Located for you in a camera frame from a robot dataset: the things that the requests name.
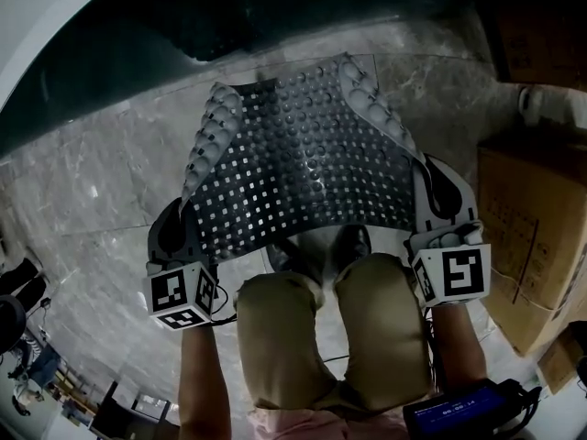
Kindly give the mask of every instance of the shoe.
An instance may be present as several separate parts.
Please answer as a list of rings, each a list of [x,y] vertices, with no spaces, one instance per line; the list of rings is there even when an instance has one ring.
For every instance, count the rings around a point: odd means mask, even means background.
[[[338,232],[332,249],[332,263],[337,275],[349,264],[369,256],[371,241],[364,225],[346,225]]]
[[[305,275],[315,282],[320,282],[319,276],[311,270],[298,247],[289,239],[268,245],[267,257],[275,272],[289,270]]]
[[[43,264],[35,254],[35,251],[30,247],[25,247],[25,259],[28,259],[30,263],[35,266],[35,269],[37,270],[37,275],[35,277],[43,273]]]

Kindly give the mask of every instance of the perforated mat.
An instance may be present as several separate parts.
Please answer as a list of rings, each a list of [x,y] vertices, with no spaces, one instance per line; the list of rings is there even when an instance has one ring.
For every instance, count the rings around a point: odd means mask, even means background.
[[[414,228],[413,157],[347,104],[343,57],[213,88],[183,188],[211,263],[321,226]]]

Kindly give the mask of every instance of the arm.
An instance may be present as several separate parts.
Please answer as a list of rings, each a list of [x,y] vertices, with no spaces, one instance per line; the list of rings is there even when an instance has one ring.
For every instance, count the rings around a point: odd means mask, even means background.
[[[211,327],[183,331],[180,376],[180,440],[228,440],[227,385]]]
[[[487,378],[483,349],[464,304],[432,308],[432,324],[446,376],[446,390],[465,388]]]

